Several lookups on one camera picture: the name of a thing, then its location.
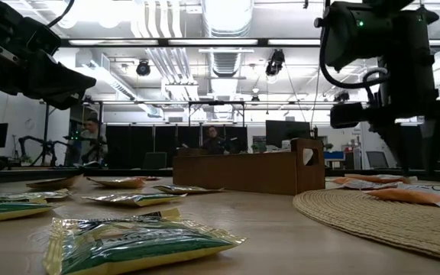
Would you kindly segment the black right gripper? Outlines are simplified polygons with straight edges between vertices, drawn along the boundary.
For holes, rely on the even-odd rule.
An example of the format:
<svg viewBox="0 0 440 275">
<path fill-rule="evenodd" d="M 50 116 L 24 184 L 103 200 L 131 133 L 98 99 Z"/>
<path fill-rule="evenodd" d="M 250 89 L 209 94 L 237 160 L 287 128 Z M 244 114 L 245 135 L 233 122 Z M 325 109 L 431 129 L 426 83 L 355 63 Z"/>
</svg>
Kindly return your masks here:
<svg viewBox="0 0 440 275">
<path fill-rule="evenodd" d="M 412 163 L 412 126 L 394 124 L 400 118 L 422 116 L 423 166 L 428 175 L 435 172 L 440 157 L 440 100 L 433 73 L 416 73 L 402 67 L 385 75 L 378 93 L 367 106 L 361 103 L 343 103 L 332 107 L 330 125 L 333 128 L 352 128 L 367 122 L 380 128 L 378 134 L 386 143 L 397 166 L 408 173 Z"/>
</svg>

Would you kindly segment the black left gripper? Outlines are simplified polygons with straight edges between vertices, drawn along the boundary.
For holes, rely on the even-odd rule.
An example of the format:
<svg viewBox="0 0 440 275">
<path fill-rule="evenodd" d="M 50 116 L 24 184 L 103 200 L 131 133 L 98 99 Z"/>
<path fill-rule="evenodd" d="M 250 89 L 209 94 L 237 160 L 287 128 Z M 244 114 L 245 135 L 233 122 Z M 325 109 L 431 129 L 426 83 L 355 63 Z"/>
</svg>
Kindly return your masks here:
<svg viewBox="0 0 440 275">
<path fill-rule="evenodd" d="M 60 45 L 48 26 L 0 1 L 0 91 L 21 92 L 60 110 L 81 104 L 96 79 L 56 62 Z"/>
</svg>

